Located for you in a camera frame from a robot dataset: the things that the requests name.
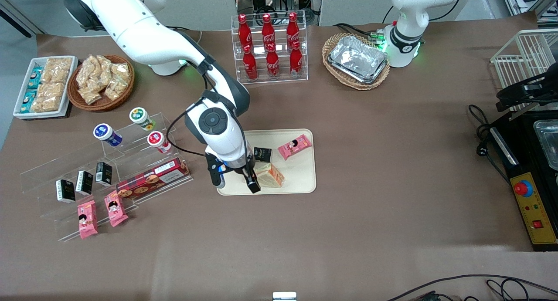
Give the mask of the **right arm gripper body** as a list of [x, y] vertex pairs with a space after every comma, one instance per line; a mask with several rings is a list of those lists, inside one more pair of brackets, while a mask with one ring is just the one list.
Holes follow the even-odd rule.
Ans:
[[255, 159], [253, 156], [252, 147], [250, 145], [247, 145], [246, 148], [244, 148], [243, 150], [245, 156], [235, 161], [226, 162], [222, 158], [218, 157], [216, 152], [214, 152], [209, 146], [207, 146], [205, 149], [205, 157], [207, 158], [208, 172], [211, 178], [222, 179], [223, 174], [232, 171], [245, 176], [245, 168], [251, 168], [254, 170]]

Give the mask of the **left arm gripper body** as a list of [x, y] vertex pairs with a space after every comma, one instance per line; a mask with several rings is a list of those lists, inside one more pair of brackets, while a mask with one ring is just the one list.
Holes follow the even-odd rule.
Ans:
[[553, 103], [558, 100], [558, 76], [556, 73], [545, 73], [544, 76], [525, 80], [521, 86], [521, 100], [526, 102]]

